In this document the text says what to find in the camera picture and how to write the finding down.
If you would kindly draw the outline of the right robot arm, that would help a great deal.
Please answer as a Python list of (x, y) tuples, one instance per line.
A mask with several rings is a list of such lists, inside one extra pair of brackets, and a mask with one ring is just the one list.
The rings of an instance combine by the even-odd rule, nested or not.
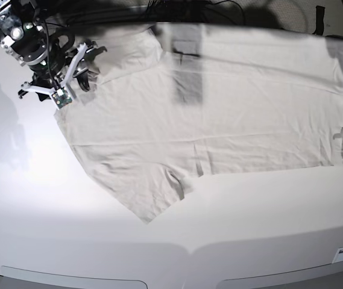
[(0, 1), (0, 46), (21, 66), (32, 71), (31, 81), (21, 85), (18, 97), (35, 93), (40, 101), (51, 99), (59, 107), (70, 104), (76, 94), (71, 82), (89, 92), (89, 67), (97, 51), (91, 40), (76, 44), (75, 34), (58, 24), (52, 33), (47, 19), (74, 10), (77, 1)]

